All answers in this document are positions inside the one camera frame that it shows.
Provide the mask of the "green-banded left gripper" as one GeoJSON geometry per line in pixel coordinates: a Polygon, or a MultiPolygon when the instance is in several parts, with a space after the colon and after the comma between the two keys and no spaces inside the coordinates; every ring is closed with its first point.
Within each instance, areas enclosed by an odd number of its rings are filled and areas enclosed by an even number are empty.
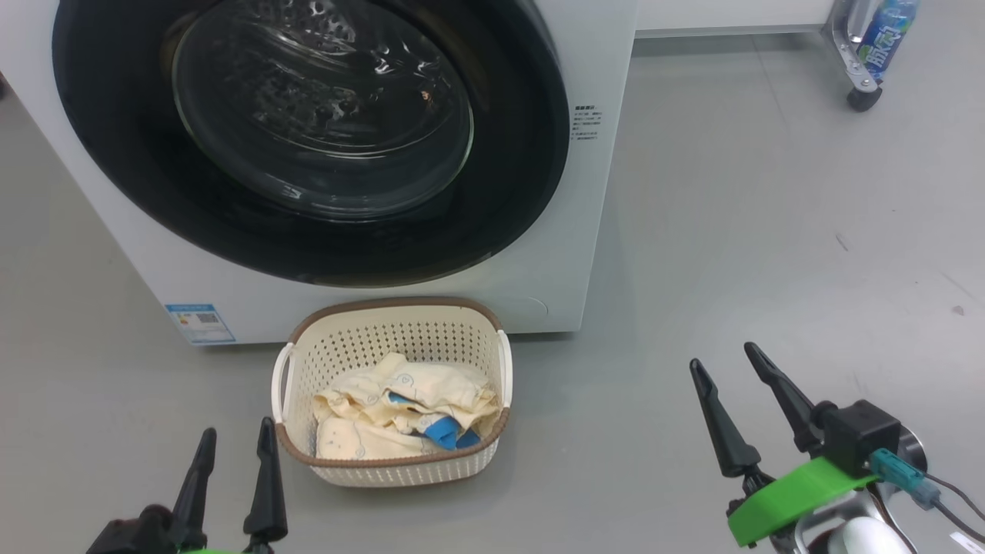
{"type": "Polygon", "coordinates": [[[265,417],[260,425],[256,450],[260,467],[251,509],[243,523],[243,532],[249,537],[250,544],[239,550],[205,548],[208,539],[203,523],[215,448],[217,431],[207,428],[202,432],[172,509],[170,540],[176,549],[189,549],[183,550],[182,554],[273,554],[274,548],[267,543],[278,542],[289,533],[279,440],[273,419],[265,417]]]}

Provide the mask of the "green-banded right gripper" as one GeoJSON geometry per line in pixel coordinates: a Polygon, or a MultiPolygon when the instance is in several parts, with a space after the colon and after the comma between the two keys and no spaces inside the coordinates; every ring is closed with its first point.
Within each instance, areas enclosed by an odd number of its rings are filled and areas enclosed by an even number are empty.
{"type": "MultiPolygon", "coordinates": [[[[773,392],[801,453],[820,455],[823,432],[812,421],[815,406],[806,394],[774,364],[756,343],[743,344],[760,381],[773,392]]],[[[774,479],[759,470],[759,452],[745,441],[719,399],[719,390],[699,359],[689,363],[701,413],[710,433],[712,448],[722,476],[743,477],[743,498],[731,502],[727,525],[735,543],[742,548],[769,542],[778,553],[806,553],[802,520],[836,501],[865,492],[877,477],[865,473],[852,477],[826,457],[816,457],[774,479]]]]}

